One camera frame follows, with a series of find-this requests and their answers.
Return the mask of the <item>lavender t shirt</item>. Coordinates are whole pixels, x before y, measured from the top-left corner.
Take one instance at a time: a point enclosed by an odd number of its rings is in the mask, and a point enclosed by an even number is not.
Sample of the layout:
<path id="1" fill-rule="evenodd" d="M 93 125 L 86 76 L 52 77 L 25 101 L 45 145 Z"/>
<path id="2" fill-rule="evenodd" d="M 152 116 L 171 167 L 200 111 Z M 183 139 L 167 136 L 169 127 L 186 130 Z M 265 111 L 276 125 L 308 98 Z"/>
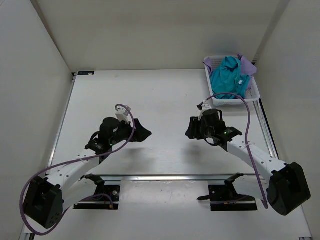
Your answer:
<path id="1" fill-rule="evenodd" d="M 207 56 L 203 60 L 203 64 L 208 71 L 208 76 L 211 77 L 214 70 L 220 65 L 220 62 L 225 58 L 225 56 Z M 252 89 L 254 74 L 257 73 L 257 68 L 243 55 L 237 55 L 238 60 L 241 63 L 241 75 L 250 76 L 250 80 L 247 86 L 247 90 Z"/>

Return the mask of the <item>teal t shirt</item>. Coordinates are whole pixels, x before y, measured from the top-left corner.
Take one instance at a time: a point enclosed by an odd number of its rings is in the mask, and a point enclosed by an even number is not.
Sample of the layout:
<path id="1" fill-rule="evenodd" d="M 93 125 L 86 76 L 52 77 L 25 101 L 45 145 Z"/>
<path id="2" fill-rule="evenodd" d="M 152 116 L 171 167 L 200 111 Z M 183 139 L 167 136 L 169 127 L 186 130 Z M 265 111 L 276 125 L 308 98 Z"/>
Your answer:
<path id="1" fill-rule="evenodd" d="M 250 78 L 248 74 L 242 73 L 242 64 L 239 59 L 227 56 L 210 76 L 212 93 L 219 94 L 215 97 L 219 100 L 236 99 L 232 94 L 245 99 Z"/>

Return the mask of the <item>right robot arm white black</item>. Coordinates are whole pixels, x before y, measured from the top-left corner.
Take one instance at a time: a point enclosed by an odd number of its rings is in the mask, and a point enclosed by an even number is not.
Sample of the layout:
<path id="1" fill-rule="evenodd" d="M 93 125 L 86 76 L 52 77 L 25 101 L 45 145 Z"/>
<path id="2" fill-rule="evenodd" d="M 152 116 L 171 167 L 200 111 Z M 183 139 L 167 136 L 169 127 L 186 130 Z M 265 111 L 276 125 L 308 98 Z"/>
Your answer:
<path id="1" fill-rule="evenodd" d="M 247 142 L 238 129 L 226 126 L 221 110 L 207 109 L 200 116 L 192 116 L 185 135 L 190 140 L 212 140 L 212 147 L 221 147 L 257 170 L 255 177 L 236 173 L 223 185 L 210 185 L 209 195 L 198 200 L 210 200 L 212 210 L 254 198 L 266 200 L 278 214 L 287 216 L 311 198 L 305 173 L 298 163 L 288 164 Z"/>

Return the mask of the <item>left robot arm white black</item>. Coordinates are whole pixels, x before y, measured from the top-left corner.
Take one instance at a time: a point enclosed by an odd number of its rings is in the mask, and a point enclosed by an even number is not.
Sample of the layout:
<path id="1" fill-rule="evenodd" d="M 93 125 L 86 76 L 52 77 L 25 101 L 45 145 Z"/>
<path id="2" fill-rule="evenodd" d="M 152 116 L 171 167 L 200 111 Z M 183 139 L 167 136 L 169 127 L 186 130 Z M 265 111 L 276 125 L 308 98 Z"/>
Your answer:
<path id="1" fill-rule="evenodd" d="M 152 132 L 144 128 L 137 118 L 134 126 L 114 117 L 105 118 L 77 162 L 68 163 L 46 177 L 35 176 L 30 181 L 20 208 L 22 215 L 50 229 L 77 202 L 87 197 L 100 200 L 105 194 L 105 182 L 101 177 L 90 174 L 90 170 L 107 158 L 114 145 L 123 141 L 141 143 L 151 135 Z"/>

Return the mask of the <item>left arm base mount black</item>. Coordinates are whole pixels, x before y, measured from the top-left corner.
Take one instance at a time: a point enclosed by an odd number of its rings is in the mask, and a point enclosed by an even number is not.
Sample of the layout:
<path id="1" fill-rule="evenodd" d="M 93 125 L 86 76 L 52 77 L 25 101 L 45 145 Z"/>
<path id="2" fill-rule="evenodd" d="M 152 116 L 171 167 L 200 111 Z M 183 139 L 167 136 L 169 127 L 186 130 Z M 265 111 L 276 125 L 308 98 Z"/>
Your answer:
<path id="1" fill-rule="evenodd" d="M 75 210 L 118 210 L 121 185 L 120 182 L 109 183 L 100 176 L 88 174 L 83 177 L 94 182 L 96 189 L 93 196 L 87 197 L 73 205 Z"/>

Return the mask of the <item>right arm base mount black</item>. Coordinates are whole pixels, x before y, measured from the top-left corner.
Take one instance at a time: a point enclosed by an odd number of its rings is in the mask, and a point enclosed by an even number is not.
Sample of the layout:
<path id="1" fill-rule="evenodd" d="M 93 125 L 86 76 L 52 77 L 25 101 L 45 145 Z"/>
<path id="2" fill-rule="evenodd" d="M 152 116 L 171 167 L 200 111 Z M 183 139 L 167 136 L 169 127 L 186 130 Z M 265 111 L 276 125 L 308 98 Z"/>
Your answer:
<path id="1" fill-rule="evenodd" d="M 257 211 L 254 197 L 238 194 L 234 182 L 243 177 L 243 173 L 236 173 L 224 180 L 223 183 L 210 183 L 208 195 L 199 196 L 198 201 L 209 201 L 211 212 L 249 212 Z"/>

